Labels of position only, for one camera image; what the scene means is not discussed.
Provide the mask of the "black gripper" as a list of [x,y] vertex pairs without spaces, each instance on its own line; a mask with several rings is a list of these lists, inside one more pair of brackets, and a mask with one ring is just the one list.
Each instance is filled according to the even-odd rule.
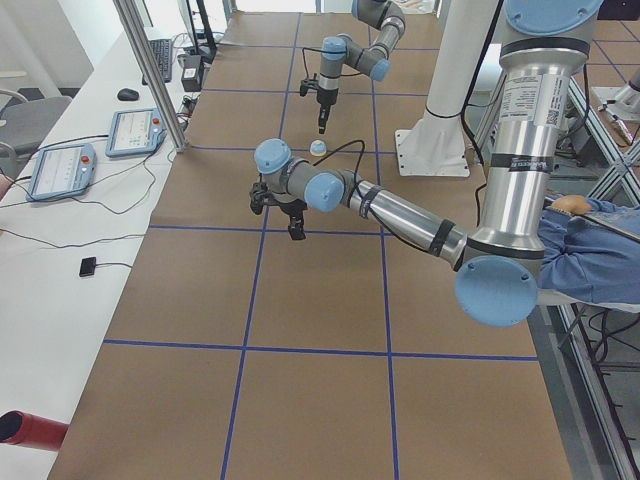
[[288,232],[292,239],[306,239],[304,231],[304,211],[307,209],[307,204],[304,201],[299,199],[285,199],[271,192],[269,194],[269,205],[279,207],[284,214],[289,216]]
[[324,134],[329,120],[331,106],[335,105],[337,102],[337,90],[318,88],[316,99],[320,104],[318,133]]

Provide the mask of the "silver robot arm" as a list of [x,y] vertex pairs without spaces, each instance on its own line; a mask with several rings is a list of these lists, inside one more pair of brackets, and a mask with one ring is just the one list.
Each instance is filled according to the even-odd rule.
[[597,1],[478,1],[452,5],[423,117],[396,134],[404,176],[457,176],[464,159],[464,111],[498,23],[502,77],[491,124],[494,149],[478,226],[466,232],[353,170],[324,170],[295,156],[281,139],[263,141],[251,208],[280,208],[289,233],[304,236],[304,211],[338,206],[376,221],[419,251],[447,261],[455,294],[474,320],[511,326],[538,302],[544,246],[537,229],[554,166],[572,76],[587,62]]
[[353,1],[351,13],[379,34],[368,47],[359,45],[348,34],[324,38],[319,74],[311,81],[320,105],[320,134],[325,133],[331,107],[337,102],[343,66],[347,65],[376,82],[383,81],[390,69],[391,52],[405,32],[404,14],[393,1]]

